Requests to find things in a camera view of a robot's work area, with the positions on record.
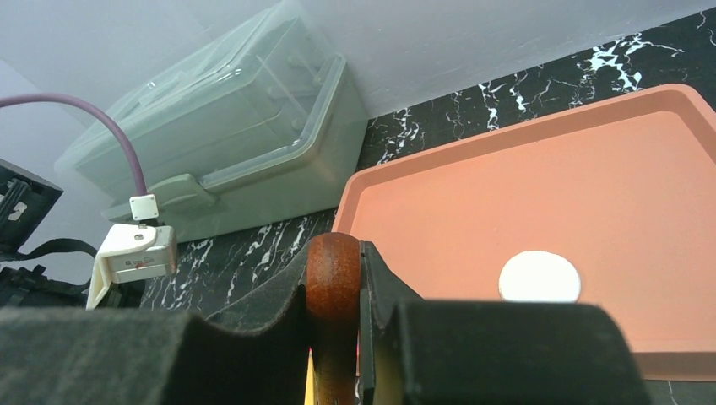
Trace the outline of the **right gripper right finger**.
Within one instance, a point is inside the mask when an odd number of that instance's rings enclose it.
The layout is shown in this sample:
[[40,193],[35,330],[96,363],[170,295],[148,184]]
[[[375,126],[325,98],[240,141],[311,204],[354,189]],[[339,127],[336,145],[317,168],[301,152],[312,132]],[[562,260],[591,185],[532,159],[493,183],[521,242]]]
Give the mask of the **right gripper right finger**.
[[626,340],[585,304],[427,300],[360,247],[364,404],[648,404]]

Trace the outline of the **orange-red plastic tray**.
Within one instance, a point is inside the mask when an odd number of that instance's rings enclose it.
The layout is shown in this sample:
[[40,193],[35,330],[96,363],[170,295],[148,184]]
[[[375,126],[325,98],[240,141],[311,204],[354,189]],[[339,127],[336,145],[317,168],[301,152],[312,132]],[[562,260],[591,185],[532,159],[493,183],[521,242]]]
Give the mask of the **orange-red plastic tray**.
[[715,112],[684,84],[360,171],[333,228],[433,299],[499,300],[512,257],[556,254],[644,377],[715,378]]

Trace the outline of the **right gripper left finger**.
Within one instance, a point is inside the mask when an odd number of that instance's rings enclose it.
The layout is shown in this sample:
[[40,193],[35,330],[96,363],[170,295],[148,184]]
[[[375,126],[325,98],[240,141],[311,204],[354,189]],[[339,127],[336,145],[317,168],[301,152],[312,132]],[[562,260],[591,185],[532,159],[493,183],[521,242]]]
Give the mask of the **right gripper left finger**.
[[301,404],[308,363],[301,249],[209,317],[181,310],[5,308],[4,404]]

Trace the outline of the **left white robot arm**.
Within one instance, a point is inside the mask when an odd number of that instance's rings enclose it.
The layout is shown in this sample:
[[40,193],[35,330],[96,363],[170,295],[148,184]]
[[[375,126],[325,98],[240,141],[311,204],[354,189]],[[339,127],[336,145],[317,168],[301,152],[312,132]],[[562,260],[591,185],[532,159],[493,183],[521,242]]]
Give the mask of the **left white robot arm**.
[[[1,263],[26,262],[51,254],[85,253],[96,249],[81,240],[49,240],[33,251],[20,248],[36,231],[62,195],[62,189],[25,169],[1,161]],[[51,280],[46,267],[32,269],[1,266],[2,307],[83,306],[90,283],[72,284]]]

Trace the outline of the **metal scraper orange handle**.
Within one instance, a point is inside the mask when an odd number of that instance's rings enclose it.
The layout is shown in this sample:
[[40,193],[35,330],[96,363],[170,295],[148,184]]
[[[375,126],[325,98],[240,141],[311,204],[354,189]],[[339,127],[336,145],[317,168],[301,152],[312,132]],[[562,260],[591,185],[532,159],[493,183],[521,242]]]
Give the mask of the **metal scraper orange handle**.
[[338,232],[312,238],[306,262],[306,310],[312,324],[317,404],[355,402],[360,291],[360,242]]

